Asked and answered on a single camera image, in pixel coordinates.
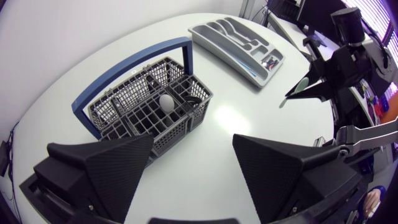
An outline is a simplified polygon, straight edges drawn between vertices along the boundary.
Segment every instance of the utensil organizer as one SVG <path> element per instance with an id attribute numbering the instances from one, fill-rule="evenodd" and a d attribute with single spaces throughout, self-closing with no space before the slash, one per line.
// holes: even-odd
<path id="1" fill-rule="evenodd" d="M 192 39 L 263 88 L 285 57 L 259 34 L 225 17 L 188 29 Z"/>

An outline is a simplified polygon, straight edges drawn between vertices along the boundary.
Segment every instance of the gray plastic basket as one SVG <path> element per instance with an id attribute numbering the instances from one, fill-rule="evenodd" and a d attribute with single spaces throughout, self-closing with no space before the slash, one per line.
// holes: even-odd
<path id="1" fill-rule="evenodd" d="M 160 108 L 163 94 L 174 100 L 171 113 Z M 186 96 L 200 98 L 201 103 L 191 104 Z M 166 57 L 107 91 L 88 110 L 101 140 L 152 133 L 150 164 L 203 121 L 212 96 L 196 76 L 185 74 L 179 63 Z"/>

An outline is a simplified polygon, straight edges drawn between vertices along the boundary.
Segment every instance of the white round table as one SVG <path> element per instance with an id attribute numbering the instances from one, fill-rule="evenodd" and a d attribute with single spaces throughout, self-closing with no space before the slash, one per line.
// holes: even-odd
<path id="1" fill-rule="evenodd" d="M 71 103 L 97 77 L 126 57 L 159 42 L 191 37 L 188 28 L 226 17 L 189 14 L 158 22 L 102 48 L 56 81 L 27 111 L 14 138 L 14 181 L 22 221 L 41 223 L 19 189 L 45 159 L 50 142 L 81 144 L 96 139 L 72 113 Z M 259 24 L 234 17 L 262 35 L 286 57 L 263 88 L 258 89 L 229 65 L 193 45 L 193 72 L 213 92 L 204 122 L 143 173 L 126 223 L 151 217 L 179 220 L 237 218 L 259 223 L 254 204 L 233 150 L 234 133 L 311 146 L 320 136 L 333 137 L 329 103 L 291 100 L 284 95 L 306 74 L 309 63 L 290 43 Z M 182 64 L 181 50 L 166 53 Z M 152 63 L 164 57 L 153 58 Z M 131 74 L 118 78 L 111 86 Z"/>

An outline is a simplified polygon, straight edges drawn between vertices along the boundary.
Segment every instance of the white egg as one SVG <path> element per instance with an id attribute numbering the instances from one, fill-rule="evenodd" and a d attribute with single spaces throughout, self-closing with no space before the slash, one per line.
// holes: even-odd
<path id="1" fill-rule="evenodd" d="M 162 110 L 165 111 L 166 113 L 169 113 L 174 110 L 174 100 L 169 95 L 164 94 L 160 96 L 159 104 Z"/>

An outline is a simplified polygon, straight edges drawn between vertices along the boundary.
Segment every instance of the blue metal frame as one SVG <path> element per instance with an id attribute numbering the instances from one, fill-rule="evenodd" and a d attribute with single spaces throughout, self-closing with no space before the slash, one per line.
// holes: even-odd
<path id="1" fill-rule="evenodd" d="M 83 112 L 83 108 L 106 86 L 117 79 L 128 70 L 134 68 L 146 60 L 151 59 L 157 55 L 168 52 L 173 49 L 182 47 L 184 59 L 184 71 L 188 75 L 193 74 L 193 55 L 192 55 L 192 41 L 188 37 L 179 37 L 176 39 L 166 40 L 159 44 L 155 44 L 138 53 L 124 59 L 117 65 L 110 68 L 100 77 L 98 77 L 90 86 L 88 86 L 72 103 L 72 111 L 80 122 L 95 136 L 97 139 L 101 138 L 101 134 L 94 124 L 90 121 L 87 115 Z"/>

